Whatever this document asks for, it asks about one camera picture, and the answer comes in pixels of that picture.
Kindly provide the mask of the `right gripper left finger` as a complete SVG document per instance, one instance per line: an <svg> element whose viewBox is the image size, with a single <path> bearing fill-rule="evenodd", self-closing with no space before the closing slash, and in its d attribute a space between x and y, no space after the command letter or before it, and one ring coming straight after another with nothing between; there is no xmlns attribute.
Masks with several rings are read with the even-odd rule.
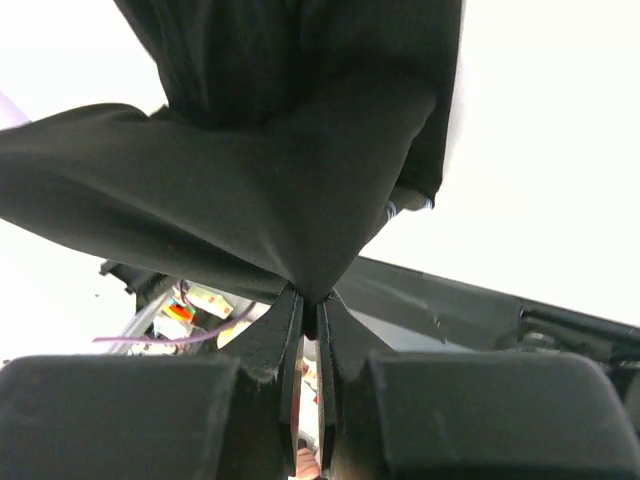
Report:
<svg viewBox="0 0 640 480"><path fill-rule="evenodd" d="M295 472L304 301L285 289L223 352L239 362L219 458L221 475Z"/></svg>

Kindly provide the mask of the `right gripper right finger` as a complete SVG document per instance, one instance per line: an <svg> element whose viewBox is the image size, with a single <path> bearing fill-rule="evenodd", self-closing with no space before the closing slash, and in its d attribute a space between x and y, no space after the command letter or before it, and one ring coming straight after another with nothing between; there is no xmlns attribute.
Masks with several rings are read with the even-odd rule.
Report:
<svg viewBox="0 0 640 480"><path fill-rule="evenodd" d="M369 354L390 347L335 292L315 307L321 468L328 475L386 473Z"/></svg>

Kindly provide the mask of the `black graphic t shirt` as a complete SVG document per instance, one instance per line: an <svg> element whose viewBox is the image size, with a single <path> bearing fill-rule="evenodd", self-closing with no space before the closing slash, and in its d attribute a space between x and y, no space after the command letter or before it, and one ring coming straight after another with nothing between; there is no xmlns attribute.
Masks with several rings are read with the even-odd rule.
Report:
<svg viewBox="0 0 640 480"><path fill-rule="evenodd" d="M321 301L443 179L460 1L121 1L153 114L97 104L1 134L1 216L262 302Z"/></svg>

